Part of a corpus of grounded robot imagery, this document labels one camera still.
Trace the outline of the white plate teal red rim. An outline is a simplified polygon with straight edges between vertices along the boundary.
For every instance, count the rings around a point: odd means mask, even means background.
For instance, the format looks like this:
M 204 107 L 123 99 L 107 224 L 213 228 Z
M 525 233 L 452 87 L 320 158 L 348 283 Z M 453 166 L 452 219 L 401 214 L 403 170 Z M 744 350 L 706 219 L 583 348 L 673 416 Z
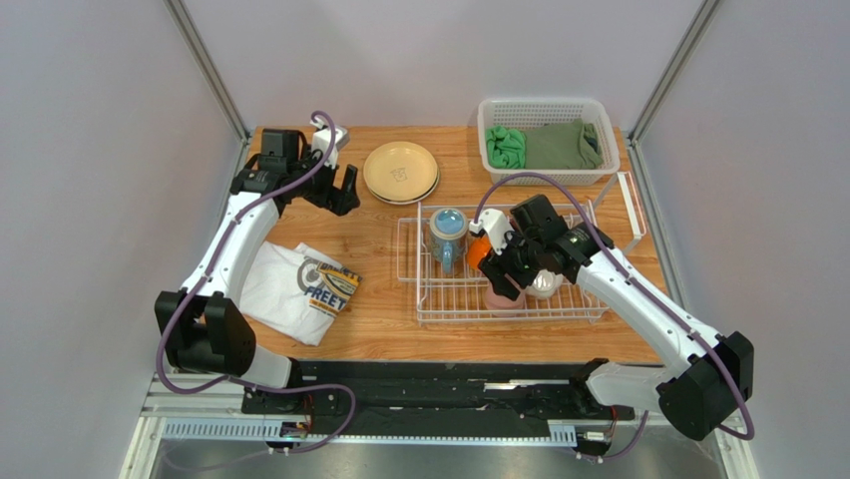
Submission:
M 396 167 L 370 171 L 366 175 L 369 192 L 379 201 L 390 205 L 410 205 L 430 196 L 439 185 L 438 170 Z

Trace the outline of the pink plastic cup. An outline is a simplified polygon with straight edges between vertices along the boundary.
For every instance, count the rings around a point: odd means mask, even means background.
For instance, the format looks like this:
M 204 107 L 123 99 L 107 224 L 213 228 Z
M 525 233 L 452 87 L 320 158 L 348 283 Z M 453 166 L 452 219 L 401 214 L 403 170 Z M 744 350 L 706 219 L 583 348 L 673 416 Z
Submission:
M 509 311 L 522 310 L 526 306 L 526 292 L 520 290 L 516 299 L 510 299 L 498 294 L 494 286 L 489 283 L 484 293 L 484 306 L 497 316 L 507 316 Z

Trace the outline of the blue butterfly ceramic mug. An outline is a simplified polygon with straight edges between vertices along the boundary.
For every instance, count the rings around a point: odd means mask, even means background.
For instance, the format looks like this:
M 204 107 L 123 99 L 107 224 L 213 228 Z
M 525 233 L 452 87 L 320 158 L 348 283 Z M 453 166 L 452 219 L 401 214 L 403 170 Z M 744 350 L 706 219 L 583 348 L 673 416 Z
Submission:
M 468 225 L 466 215 L 455 208 L 440 209 L 429 219 L 430 252 L 446 275 L 455 273 L 467 252 Z

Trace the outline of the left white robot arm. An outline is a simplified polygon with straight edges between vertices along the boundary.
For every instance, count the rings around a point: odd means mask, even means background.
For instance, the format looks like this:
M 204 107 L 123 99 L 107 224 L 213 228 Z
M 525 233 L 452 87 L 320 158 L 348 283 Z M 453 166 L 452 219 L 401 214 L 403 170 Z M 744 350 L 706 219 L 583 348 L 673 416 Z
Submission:
M 260 152 L 232 179 L 224 218 L 200 264 L 178 290 L 155 301 L 156 371 L 168 390 L 183 392 L 167 379 L 167 366 L 260 390 L 295 386 L 296 361 L 258 345 L 238 305 L 265 237 L 294 199 L 337 216 L 358 207 L 356 167 L 346 168 L 341 187 L 334 184 L 347 142 L 344 128 L 325 125 L 310 138 L 297 130 L 262 132 Z

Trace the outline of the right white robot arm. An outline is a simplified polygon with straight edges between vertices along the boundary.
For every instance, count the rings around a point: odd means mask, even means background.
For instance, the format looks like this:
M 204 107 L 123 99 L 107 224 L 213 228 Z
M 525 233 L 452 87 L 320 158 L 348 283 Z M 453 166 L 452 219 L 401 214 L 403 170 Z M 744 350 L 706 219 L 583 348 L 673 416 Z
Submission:
M 685 437 L 704 439 L 752 395 L 752 342 L 689 314 L 648 282 L 587 214 L 580 218 L 569 226 L 544 195 L 507 213 L 478 206 L 469 230 L 491 245 L 479 271 L 510 299 L 541 271 L 590 292 L 645 340 L 662 365 L 592 361 L 578 378 L 582 393 L 599 405 L 660 413 Z

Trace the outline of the cream yellow plate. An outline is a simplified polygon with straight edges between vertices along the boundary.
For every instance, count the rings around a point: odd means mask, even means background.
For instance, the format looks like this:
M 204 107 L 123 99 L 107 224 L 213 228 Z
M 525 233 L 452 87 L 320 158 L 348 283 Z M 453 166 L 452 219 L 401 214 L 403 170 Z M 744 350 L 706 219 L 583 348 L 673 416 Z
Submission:
M 373 150 L 365 160 L 364 181 L 379 200 L 393 205 L 416 203 L 439 183 L 434 156 L 411 142 L 390 142 Z

